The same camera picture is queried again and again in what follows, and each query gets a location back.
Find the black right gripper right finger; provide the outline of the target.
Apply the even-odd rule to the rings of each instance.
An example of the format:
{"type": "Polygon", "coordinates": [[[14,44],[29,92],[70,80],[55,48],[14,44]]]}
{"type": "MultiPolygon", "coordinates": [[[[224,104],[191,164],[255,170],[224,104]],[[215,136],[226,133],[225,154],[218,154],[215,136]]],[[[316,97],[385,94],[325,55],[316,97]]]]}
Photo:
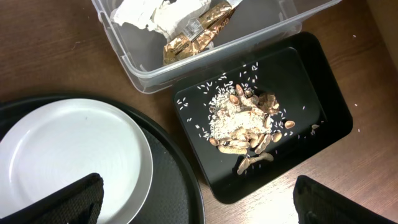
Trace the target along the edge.
{"type": "Polygon", "coordinates": [[[300,224],[392,224],[306,175],[297,177],[293,199],[300,224]]]}

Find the gold snack wrapper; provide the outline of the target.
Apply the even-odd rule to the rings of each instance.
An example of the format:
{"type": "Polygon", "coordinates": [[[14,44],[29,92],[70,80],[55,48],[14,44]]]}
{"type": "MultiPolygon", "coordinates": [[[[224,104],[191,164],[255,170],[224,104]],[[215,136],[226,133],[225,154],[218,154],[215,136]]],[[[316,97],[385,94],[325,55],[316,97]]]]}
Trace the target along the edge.
{"type": "Polygon", "coordinates": [[[163,64],[169,65],[204,51],[229,23],[241,2],[220,2],[199,17],[190,19],[181,33],[164,46],[163,64]]]}

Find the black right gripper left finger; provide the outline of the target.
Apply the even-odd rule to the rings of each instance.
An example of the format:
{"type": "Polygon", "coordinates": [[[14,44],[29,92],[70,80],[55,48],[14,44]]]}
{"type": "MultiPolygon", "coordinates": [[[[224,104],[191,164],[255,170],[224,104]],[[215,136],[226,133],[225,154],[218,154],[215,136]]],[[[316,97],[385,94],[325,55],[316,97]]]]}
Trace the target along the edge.
{"type": "Polygon", "coordinates": [[[95,224],[104,198],[103,178],[91,173],[1,219],[3,224],[95,224]]]}

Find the white plate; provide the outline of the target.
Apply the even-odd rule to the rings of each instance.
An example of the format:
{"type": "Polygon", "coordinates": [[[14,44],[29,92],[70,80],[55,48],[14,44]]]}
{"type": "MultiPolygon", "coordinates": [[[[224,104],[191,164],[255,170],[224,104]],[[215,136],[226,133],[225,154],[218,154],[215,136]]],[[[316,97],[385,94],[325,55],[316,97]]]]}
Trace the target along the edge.
{"type": "Polygon", "coordinates": [[[153,160],[138,124],[110,104],[83,98],[33,110],[1,139],[1,216],[97,173],[99,223],[129,223],[149,194],[153,160]]]}

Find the white paper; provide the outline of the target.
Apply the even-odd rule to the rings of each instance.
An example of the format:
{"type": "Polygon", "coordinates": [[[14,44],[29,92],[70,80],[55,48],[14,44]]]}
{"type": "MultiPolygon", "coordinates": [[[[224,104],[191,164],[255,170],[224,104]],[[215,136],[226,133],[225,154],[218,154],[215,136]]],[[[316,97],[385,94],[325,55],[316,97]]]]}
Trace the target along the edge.
{"type": "Polygon", "coordinates": [[[158,32],[170,41],[191,19],[209,10],[210,4],[211,0],[124,0],[112,11],[111,21],[158,32]]]}

